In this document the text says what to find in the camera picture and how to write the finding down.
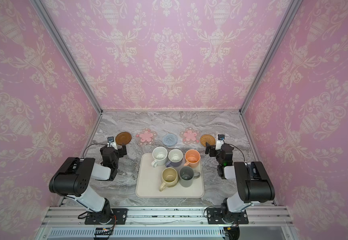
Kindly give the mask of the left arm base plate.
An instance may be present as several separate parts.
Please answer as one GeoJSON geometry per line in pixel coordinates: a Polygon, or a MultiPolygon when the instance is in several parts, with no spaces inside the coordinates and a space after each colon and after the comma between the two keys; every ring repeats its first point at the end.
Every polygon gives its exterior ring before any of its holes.
{"type": "Polygon", "coordinates": [[[87,212],[84,223],[86,225],[124,225],[128,209],[115,208],[100,212],[87,212]]]}

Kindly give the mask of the pink flower coaster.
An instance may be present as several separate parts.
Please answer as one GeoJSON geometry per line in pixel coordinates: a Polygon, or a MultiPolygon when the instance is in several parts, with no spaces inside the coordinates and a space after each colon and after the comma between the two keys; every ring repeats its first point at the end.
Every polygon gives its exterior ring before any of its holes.
{"type": "Polygon", "coordinates": [[[198,130],[187,128],[180,133],[180,137],[185,145],[198,144],[201,134],[198,130]]]}
{"type": "Polygon", "coordinates": [[[153,145],[156,137],[156,132],[152,131],[151,129],[144,129],[136,134],[137,144],[140,146],[153,145]]]}

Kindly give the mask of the blue woven round coaster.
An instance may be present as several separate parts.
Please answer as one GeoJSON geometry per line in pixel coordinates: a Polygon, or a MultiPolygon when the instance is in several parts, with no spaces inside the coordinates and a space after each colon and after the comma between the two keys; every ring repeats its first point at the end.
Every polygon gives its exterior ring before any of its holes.
{"type": "Polygon", "coordinates": [[[162,138],[162,143],[167,146],[167,147],[173,147],[178,143],[178,137],[175,134],[166,134],[163,138],[162,138]]]}

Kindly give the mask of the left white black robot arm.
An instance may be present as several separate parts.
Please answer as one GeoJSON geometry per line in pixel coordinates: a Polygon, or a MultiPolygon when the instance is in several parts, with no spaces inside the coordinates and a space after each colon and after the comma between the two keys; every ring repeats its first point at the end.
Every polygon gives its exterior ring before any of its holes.
{"type": "Polygon", "coordinates": [[[126,145],[112,145],[100,149],[102,163],[94,158],[69,157],[51,178],[49,191],[70,198],[86,208],[78,216],[86,225],[124,225],[128,209],[112,209],[110,201],[99,195],[89,184],[91,178],[113,181],[118,173],[119,159],[127,155],[126,145]]]}

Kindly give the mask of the brown wooden round coaster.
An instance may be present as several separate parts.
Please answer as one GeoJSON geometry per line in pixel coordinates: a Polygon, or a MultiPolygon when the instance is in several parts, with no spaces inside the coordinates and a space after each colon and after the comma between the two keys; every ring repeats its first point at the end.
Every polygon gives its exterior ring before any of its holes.
{"type": "Polygon", "coordinates": [[[115,141],[118,145],[127,145],[131,142],[132,135],[129,132],[121,132],[115,137],[115,141]]]}

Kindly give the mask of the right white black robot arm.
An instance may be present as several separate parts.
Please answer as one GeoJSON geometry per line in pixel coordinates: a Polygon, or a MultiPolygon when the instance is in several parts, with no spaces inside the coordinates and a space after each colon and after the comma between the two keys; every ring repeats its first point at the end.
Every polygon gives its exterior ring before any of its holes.
{"type": "Polygon", "coordinates": [[[205,154],[216,158],[219,177],[235,180],[237,192],[224,199],[219,213],[208,212],[209,223],[223,221],[226,224],[247,224],[246,209],[254,204],[272,201],[275,189],[262,162],[234,162],[234,146],[224,142],[217,145],[206,143],[205,154]]]}

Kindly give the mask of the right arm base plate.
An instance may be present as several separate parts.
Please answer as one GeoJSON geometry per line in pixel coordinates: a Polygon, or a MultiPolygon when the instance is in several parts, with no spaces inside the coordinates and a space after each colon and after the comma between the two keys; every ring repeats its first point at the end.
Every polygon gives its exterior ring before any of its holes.
{"type": "Polygon", "coordinates": [[[249,223],[247,212],[231,213],[221,208],[206,208],[205,216],[208,224],[247,225],[249,223]]]}

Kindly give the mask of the tan rattan round coaster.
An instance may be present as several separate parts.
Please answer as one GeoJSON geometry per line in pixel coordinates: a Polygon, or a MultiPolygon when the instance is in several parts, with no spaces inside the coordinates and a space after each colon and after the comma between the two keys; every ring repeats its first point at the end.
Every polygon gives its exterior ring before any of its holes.
{"type": "Polygon", "coordinates": [[[216,139],[210,134],[205,134],[200,137],[200,143],[202,146],[206,147],[207,144],[209,145],[215,145],[216,144],[216,139]]]}

